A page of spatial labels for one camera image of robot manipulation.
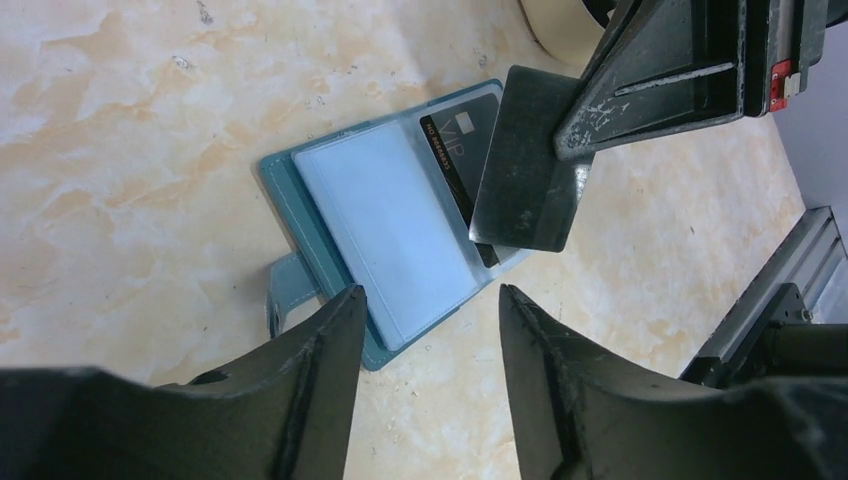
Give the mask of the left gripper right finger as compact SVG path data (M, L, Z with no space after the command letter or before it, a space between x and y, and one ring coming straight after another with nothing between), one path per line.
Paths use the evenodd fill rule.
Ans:
M843 479L847 382L766 377L714 389L622 358L518 287L499 294L524 479Z

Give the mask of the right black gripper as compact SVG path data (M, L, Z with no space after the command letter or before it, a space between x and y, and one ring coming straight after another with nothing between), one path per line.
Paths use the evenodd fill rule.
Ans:
M822 57L828 19L819 0L618 2L554 135L557 157L785 109Z

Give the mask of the black credit card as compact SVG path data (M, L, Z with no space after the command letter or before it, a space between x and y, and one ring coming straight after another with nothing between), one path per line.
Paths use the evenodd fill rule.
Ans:
M480 244L564 250L579 204L577 162L557 157L554 136L578 93L572 77L514 65L503 87L476 195L469 238Z

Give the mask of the dark card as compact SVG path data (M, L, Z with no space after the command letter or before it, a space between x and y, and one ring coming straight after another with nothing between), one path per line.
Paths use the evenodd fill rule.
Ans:
M499 254L470 240L469 229L500 100L495 90L468 91L411 110L448 238L471 266L484 271L500 263Z

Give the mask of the blue leather card holder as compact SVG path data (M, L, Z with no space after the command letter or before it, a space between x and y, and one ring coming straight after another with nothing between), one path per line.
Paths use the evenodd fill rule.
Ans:
M429 102L481 90L503 93L500 81L488 80ZM295 242L271 268L272 336L307 300L361 285L368 307L362 364L376 371L527 257L493 246L500 263L486 271L463 258L428 180L412 109L259 162L259 178Z

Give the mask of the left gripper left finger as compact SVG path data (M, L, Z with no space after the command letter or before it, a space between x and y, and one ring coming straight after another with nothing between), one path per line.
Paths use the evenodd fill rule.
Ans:
M95 367L1 373L5 479L340 479L367 319L351 286L186 384Z

